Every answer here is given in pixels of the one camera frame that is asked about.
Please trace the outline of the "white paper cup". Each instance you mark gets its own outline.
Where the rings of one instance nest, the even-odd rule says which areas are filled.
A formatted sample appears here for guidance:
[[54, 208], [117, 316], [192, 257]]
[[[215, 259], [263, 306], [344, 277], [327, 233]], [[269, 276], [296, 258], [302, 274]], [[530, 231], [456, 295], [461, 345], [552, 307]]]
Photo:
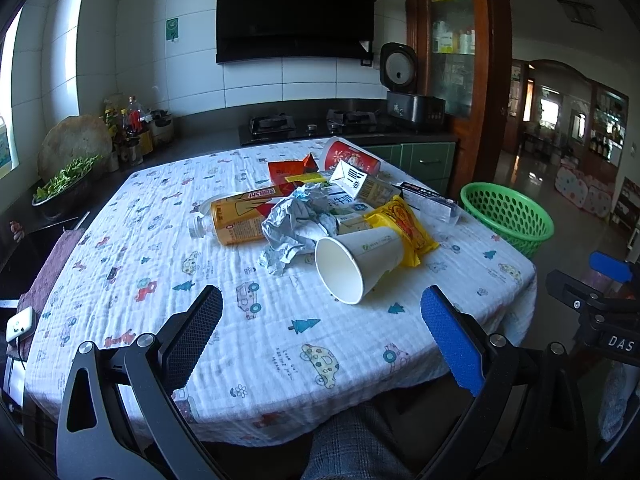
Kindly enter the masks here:
[[359, 304], [385, 273], [404, 258], [400, 236], [391, 228], [374, 228], [323, 237], [314, 263], [326, 289], [343, 304]]

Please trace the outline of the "yellow snack wrapper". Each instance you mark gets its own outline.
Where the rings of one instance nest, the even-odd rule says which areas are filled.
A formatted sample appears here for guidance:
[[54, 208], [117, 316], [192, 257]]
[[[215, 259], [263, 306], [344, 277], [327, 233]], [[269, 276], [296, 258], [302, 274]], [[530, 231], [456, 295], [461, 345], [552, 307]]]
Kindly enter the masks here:
[[399, 195], [368, 212], [363, 219], [370, 228], [385, 226], [399, 235], [404, 248], [400, 264], [406, 268], [420, 266], [422, 257], [439, 248], [439, 242], [427, 233], [410, 206]]

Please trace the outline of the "black white box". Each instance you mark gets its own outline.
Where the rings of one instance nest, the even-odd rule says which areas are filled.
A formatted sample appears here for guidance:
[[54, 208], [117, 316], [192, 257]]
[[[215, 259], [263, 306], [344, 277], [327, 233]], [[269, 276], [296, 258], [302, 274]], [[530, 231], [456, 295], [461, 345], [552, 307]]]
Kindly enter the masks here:
[[410, 182], [402, 182], [399, 188], [404, 201], [420, 214], [446, 223], [458, 220], [460, 208], [453, 200]]

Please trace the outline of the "white blue milk carton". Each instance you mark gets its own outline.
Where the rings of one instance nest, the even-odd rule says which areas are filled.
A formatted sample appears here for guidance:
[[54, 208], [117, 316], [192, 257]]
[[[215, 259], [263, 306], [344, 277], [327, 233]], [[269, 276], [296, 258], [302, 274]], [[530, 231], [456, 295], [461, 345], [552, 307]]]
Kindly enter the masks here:
[[400, 195], [400, 188], [397, 186], [372, 177], [344, 160], [337, 163], [330, 182], [353, 200], [359, 200], [373, 208], [381, 207]]

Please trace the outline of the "orange drink bottle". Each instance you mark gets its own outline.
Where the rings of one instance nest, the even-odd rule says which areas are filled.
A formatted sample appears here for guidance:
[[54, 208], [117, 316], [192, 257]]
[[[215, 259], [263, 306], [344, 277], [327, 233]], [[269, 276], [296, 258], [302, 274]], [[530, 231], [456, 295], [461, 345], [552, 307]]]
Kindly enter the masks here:
[[224, 246], [256, 242], [264, 237], [262, 222], [273, 206], [292, 192], [291, 185], [273, 185], [206, 200], [188, 222], [190, 237], [213, 237]]

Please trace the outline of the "silver foil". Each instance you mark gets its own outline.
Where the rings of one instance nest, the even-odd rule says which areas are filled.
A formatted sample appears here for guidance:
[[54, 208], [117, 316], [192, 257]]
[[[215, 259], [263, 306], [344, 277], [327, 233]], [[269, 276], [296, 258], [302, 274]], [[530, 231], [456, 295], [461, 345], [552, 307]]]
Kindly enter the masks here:
[[337, 234], [328, 188], [325, 183], [304, 184], [272, 207], [262, 222], [267, 247], [259, 257], [269, 274], [282, 274], [297, 256], [313, 254], [318, 240]]

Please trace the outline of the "red cylindrical snack can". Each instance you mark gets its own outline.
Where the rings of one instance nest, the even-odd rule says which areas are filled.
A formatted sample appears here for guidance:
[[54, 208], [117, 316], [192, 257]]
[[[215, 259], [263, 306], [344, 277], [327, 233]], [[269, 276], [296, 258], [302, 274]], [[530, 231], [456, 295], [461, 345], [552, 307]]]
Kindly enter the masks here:
[[342, 160], [371, 176], [378, 174], [382, 164], [376, 156], [337, 136], [332, 136], [326, 141], [320, 159], [321, 170], [333, 170]]

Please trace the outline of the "red paper packet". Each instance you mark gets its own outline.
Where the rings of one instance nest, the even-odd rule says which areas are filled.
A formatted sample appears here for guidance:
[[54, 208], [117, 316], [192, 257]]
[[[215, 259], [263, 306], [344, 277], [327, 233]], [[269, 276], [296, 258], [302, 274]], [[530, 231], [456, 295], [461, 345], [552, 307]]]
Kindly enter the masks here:
[[314, 160], [314, 156], [308, 154], [299, 160], [268, 162], [268, 171], [273, 184], [283, 184], [289, 177], [301, 176], [302, 174], [314, 174], [318, 171], [318, 165]]

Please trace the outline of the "green plastic trash basket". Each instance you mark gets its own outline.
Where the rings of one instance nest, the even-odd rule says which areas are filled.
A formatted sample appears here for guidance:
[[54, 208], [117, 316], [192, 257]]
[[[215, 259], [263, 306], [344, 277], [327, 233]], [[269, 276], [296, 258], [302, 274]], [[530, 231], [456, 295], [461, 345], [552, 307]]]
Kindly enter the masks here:
[[550, 214], [528, 196], [488, 182], [471, 182], [460, 191], [466, 212], [484, 223], [527, 258], [554, 235]]

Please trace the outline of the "green kitchen cabinet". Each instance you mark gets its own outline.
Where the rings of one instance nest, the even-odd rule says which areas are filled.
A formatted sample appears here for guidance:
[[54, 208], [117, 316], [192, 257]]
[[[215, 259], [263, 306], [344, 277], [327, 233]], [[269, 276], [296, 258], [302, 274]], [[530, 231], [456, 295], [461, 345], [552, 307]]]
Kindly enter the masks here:
[[382, 144], [367, 146], [366, 150], [440, 195], [448, 194], [457, 155], [456, 142]]

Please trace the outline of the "white printed tablecloth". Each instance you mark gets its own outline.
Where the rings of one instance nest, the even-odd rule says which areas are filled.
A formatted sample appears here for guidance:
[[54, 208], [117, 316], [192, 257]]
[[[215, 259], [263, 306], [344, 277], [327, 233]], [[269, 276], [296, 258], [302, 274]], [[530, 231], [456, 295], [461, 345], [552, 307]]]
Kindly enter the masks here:
[[268, 162], [319, 155], [301, 140], [194, 157], [132, 174], [75, 246], [43, 308], [26, 389], [60, 411], [84, 341], [131, 344], [186, 310], [206, 285], [224, 312], [178, 409], [204, 441], [280, 444], [379, 393], [439, 378], [447, 367], [420, 313], [436, 285], [488, 332], [521, 342], [533, 319], [535, 265], [470, 216], [426, 224], [437, 242], [415, 269], [397, 269], [356, 306], [326, 290], [309, 256], [272, 275], [262, 243], [194, 240], [188, 222], [214, 196], [269, 184]]

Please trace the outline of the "grey trouser leg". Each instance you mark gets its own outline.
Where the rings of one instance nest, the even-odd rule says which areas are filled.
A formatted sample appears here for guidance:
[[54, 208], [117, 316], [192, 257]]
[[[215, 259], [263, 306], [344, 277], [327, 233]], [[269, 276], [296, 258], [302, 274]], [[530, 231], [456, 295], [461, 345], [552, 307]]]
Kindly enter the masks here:
[[302, 479], [412, 479], [390, 426], [361, 403], [314, 430]]

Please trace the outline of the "condiment bottles group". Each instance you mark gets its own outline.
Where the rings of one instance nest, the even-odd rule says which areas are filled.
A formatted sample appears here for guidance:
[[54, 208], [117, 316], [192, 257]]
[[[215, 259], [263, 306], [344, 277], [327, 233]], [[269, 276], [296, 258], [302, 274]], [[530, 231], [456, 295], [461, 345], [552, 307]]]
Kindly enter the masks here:
[[103, 100], [101, 116], [112, 140], [109, 172], [134, 167], [174, 140], [174, 121], [168, 110], [144, 107], [135, 96], [127, 101], [121, 94]]

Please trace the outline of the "round wooden cutting board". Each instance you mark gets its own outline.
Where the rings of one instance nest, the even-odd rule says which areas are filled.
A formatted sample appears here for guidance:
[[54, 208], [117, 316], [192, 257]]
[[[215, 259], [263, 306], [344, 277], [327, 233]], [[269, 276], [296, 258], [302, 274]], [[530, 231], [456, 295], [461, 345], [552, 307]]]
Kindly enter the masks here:
[[108, 159], [111, 152], [112, 139], [101, 118], [67, 116], [44, 137], [37, 158], [38, 174], [47, 182], [75, 159], [96, 155]]

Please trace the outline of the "black rice cooker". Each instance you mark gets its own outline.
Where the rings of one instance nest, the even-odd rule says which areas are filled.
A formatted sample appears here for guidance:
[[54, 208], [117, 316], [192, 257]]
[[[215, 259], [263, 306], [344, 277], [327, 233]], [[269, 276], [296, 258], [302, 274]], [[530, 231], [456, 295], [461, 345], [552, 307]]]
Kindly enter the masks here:
[[387, 113], [415, 125], [441, 125], [445, 101], [418, 92], [419, 63], [412, 47], [386, 42], [380, 49], [380, 79], [387, 90]]

